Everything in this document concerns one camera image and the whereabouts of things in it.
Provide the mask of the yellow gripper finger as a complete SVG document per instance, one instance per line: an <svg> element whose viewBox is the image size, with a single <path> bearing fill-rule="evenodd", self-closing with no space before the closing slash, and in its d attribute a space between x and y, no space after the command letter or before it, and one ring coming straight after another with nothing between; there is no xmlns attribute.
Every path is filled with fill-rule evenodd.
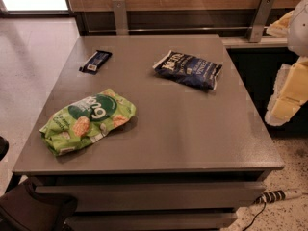
<svg viewBox="0 0 308 231"><path fill-rule="evenodd" d="M265 122L281 126L291 120L308 101L308 58L299 57L293 65L282 64L269 99Z"/></svg>
<svg viewBox="0 0 308 231"><path fill-rule="evenodd" d="M280 19L271 23L270 26L267 28L266 33L268 35L278 38L287 36L289 23L293 13L294 13L293 11L290 11L284 14Z"/></svg>

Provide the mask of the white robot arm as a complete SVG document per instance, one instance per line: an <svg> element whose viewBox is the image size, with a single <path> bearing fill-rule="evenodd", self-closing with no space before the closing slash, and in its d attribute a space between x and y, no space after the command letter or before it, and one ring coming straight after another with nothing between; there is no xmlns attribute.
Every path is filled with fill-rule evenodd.
<svg viewBox="0 0 308 231"><path fill-rule="evenodd" d="M278 70L265 114L268 125L282 126L308 101L308 0L270 24L266 33L286 37L288 49L298 55L294 64Z"/></svg>

